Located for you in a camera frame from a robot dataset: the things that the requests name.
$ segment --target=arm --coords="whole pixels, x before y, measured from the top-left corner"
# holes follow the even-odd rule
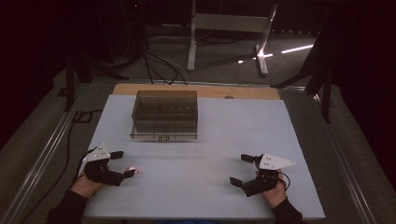
[[[262,192],[262,197],[267,201],[275,215],[275,224],[300,224],[303,215],[291,205],[286,195],[284,183],[278,181],[274,189]]]
[[[49,211],[46,224],[80,224],[88,199],[102,186],[82,175],[64,193],[61,202]]]

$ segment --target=robotic hand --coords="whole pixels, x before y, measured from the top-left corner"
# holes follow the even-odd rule
[[[242,161],[255,163],[259,170],[255,179],[243,183],[242,180],[230,177],[232,185],[241,188],[247,195],[255,195],[276,187],[278,181],[284,180],[278,177],[278,169],[294,165],[294,161],[289,161],[276,156],[262,154],[260,157],[253,157],[246,154],[241,155]]]
[[[87,162],[84,167],[84,173],[91,181],[119,186],[123,179],[130,178],[134,174],[141,172],[140,169],[134,167],[127,168],[123,174],[110,171],[107,163],[122,156],[122,151],[110,153],[105,145],[96,147],[88,151],[88,154],[83,160]]]

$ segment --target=floor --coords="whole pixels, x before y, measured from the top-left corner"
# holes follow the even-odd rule
[[[269,75],[260,74],[254,57],[254,46],[260,42],[257,35],[224,34],[221,39],[210,31],[202,32],[205,41],[198,40],[195,71],[187,72],[189,39],[185,28],[153,29],[149,33],[148,50],[167,61],[179,71],[175,84],[269,86],[295,76],[309,49],[282,54],[285,49],[312,45],[310,35],[270,35],[266,53]],[[155,71],[166,81],[172,80],[175,70],[155,61],[145,53]],[[142,58],[120,74],[127,82],[149,83],[149,74]],[[76,111],[102,109],[107,96],[118,80],[106,77],[92,69],[91,84],[77,83],[76,102],[68,113],[64,112],[65,99],[58,97],[64,87],[65,72],[54,79],[53,90],[42,100],[31,116],[22,124],[0,151],[0,215],[2,223],[16,223],[35,208],[56,179],[67,167],[60,181],[45,200],[24,223],[43,223],[48,211],[62,198],[71,184],[81,155],[87,150],[100,118],[94,113],[92,121],[70,125]],[[153,75],[154,82],[164,83]],[[359,126],[349,113],[337,87],[332,87],[331,124],[324,122],[319,113],[318,97],[306,95],[304,86],[309,77],[279,90],[313,180],[326,218],[308,220],[309,223],[396,223],[396,194],[379,167]],[[130,220],[130,223],[152,223],[153,220]],[[224,223],[273,223],[273,220],[223,220]],[[84,218],[83,223],[120,223],[117,219]]]

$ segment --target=table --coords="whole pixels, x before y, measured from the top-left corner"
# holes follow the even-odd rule
[[[132,109],[137,90],[198,92],[198,140],[188,142],[135,141]],[[288,196],[305,218],[324,217],[304,155],[277,92],[266,88],[196,87],[119,84],[110,95],[90,148],[105,143],[110,151],[124,151],[110,161],[110,170],[142,168],[120,187],[106,187],[89,200],[86,217],[263,219],[272,217],[260,195],[246,197],[229,183],[255,177],[255,167],[241,154],[262,153],[291,159],[283,170],[290,179]],[[235,99],[223,99],[231,95]]]

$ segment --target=human hand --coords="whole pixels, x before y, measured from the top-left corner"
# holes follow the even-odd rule
[[[279,179],[283,179],[281,171],[277,171]],[[285,183],[277,181],[276,186],[273,189],[262,192],[262,197],[270,204],[271,208],[277,207],[287,198]]]
[[[76,180],[70,190],[81,195],[82,197],[89,199],[97,190],[101,189],[104,184],[96,183],[87,178],[87,176],[82,173],[80,177]]]

